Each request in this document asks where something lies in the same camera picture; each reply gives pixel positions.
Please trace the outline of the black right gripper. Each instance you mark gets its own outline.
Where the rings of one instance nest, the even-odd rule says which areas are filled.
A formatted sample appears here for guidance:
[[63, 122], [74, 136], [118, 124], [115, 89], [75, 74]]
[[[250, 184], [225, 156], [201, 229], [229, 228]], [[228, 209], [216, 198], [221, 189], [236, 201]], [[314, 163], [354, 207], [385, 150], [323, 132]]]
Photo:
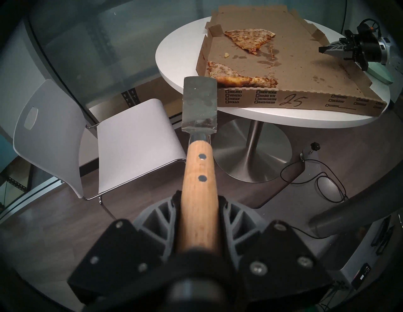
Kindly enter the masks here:
[[[369, 62], [383, 61], [381, 31], [360, 30], [358, 34], [353, 34], [350, 30], [345, 30], [345, 38], [339, 38], [328, 46], [319, 47], [318, 51], [336, 58], [345, 58], [345, 61], [352, 60], [366, 72]], [[347, 52], [352, 52], [351, 57], [347, 57]]]

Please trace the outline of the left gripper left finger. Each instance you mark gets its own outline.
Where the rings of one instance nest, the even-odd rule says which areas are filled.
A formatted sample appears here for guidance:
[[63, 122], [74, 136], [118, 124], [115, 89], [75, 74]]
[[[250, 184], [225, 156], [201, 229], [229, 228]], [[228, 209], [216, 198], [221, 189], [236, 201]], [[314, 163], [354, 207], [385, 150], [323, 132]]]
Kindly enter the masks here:
[[143, 210], [134, 221], [113, 221], [82, 258], [68, 285], [89, 305], [163, 265], [174, 250], [181, 191]]

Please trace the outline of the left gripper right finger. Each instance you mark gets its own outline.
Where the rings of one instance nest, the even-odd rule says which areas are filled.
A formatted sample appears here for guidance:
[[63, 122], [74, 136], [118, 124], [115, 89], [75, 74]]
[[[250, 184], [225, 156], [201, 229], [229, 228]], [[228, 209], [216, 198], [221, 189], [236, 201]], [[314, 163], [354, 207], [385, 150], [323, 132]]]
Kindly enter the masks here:
[[237, 281], [235, 304], [316, 304], [333, 279], [294, 229], [218, 197], [223, 255]]

